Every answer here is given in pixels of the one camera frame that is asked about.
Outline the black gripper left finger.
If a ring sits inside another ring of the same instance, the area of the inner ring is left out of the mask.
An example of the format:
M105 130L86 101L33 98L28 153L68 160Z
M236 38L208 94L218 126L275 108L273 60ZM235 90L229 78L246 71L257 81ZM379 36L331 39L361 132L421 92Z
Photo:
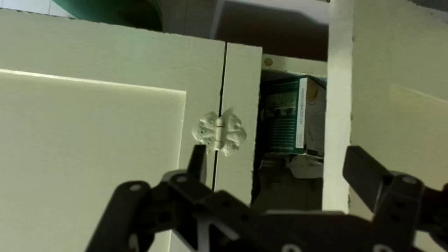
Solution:
M203 183L205 160L205 147L197 144L187 167L166 172L155 188L144 181L120 183L85 252L148 252L163 231L172 231L189 252L260 251L253 213Z

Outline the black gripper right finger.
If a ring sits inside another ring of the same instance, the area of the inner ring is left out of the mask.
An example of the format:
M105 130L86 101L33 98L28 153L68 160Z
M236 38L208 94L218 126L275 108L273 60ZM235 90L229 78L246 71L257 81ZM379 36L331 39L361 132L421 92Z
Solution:
M387 169L359 146L348 146L343 178L372 211L368 246L372 252L421 252L415 232L425 232L448 251L448 188Z

